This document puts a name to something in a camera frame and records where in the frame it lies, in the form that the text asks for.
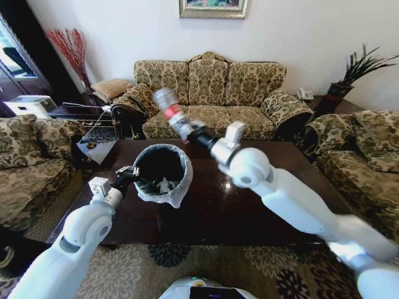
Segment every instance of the carpet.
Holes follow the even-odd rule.
[[[213,279],[257,298],[360,298],[353,273],[322,245],[121,245],[97,249],[76,299],[156,299],[177,279]],[[6,298],[15,280],[0,282]]]

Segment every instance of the white plastic bag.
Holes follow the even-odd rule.
[[[142,158],[148,154],[153,154],[156,150],[166,148],[170,151],[173,151],[178,154],[180,159],[181,167],[184,170],[183,179],[178,183],[178,185],[171,191],[167,192],[166,194],[147,194],[140,188],[140,182],[135,182],[135,187],[137,189],[138,197],[143,199],[144,201],[153,201],[159,204],[169,203],[175,209],[180,207],[181,201],[183,200],[184,196],[186,195],[188,188],[193,180],[193,167],[191,165],[190,159],[187,157],[186,153],[182,151],[175,145],[166,145],[166,144],[159,144],[159,145],[151,145],[143,150],[137,157],[136,161],[134,162],[134,166],[137,166],[137,163],[142,160]]]

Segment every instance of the plastic bag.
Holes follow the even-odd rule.
[[[134,183],[139,198],[180,207],[193,180],[193,167],[184,151],[175,145],[151,145],[138,155],[133,165],[140,168],[140,181]],[[173,190],[160,191],[165,180]]]

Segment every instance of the patterned upholstery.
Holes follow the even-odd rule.
[[[126,108],[127,110],[130,110],[133,113],[141,115],[143,118],[147,118],[147,114],[145,113],[144,109],[127,92],[112,101],[111,110],[113,111],[113,109],[117,107]]]
[[[47,198],[65,186],[75,168],[66,160],[0,171],[0,225],[24,230],[44,210]]]
[[[188,107],[187,117],[204,122],[209,132],[216,136],[223,136],[231,124],[227,109],[223,106],[191,105]]]
[[[399,174],[374,171],[354,151],[326,151],[315,162],[359,217],[399,242]]]
[[[74,159],[72,147],[86,134],[78,121],[48,119],[36,120],[34,133],[46,158],[68,160]]]
[[[44,161],[33,132],[35,120],[35,115],[0,118],[0,169]]]
[[[227,107],[231,121],[245,123],[243,139],[270,140],[275,132],[274,125],[258,107]]]
[[[296,124],[296,126],[302,128],[313,115],[313,111],[304,102],[299,101],[296,97],[281,89],[270,93],[264,99],[261,109],[275,127],[281,126],[291,118],[302,115],[303,119],[301,118],[300,123]]]
[[[188,64],[162,60],[141,60],[135,64],[137,83],[147,84],[152,91],[170,88],[179,104],[188,104]]]
[[[399,111],[354,113],[357,146],[377,171],[399,172]]]
[[[187,106],[180,106],[184,113],[187,113]],[[147,139],[180,139],[172,127],[169,125],[168,120],[163,116],[162,112],[158,112],[154,117],[146,121],[143,125],[143,132]]]
[[[287,70],[277,62],[233,62],[229,66],[226,104],[260,107],[280,88]]]
[[[305,153],[319,155],[327,150],[354,150],[356,126],[352,115],[329,114],[316,118],[305,126]]]
[[[194,60],[190,69],[190,105],[224,105],[229,65],[217,59]]]
[[[64,187],[47,198],[46,209],[39,209],[34,215],[36,220],[24,232],[24,237],[45,242],[90,177],[90,172],[78,169]]]
[[[126,91],[126,95],[133,99],[133,103],[137,103],[142,107],[147,114],[147,117],[153,117],[158,113],[158,111],[160,111],[154,101],[153,92],[146,84],[142,83],[129,88]]]
[[[180,104],[189,105],[188,117],[205,122],[217,135],[223,135],[232,121],[241,120],[247,124],[245,139],[288,140],[313,115],[303,102],[286,91],[275,90],[286,76],[286,68],[277,62],[231,62],[207,52],[187,63],[138,61],[135,76],[152,91],[172,89]],[[158,110],[144,107],[140,97],[130,98],[149,117],[142,126],[144,135],[148,139],[178,139]]]

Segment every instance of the framed painting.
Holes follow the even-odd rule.
[[[244,19],[249,0],[179,0],[180,17]]]

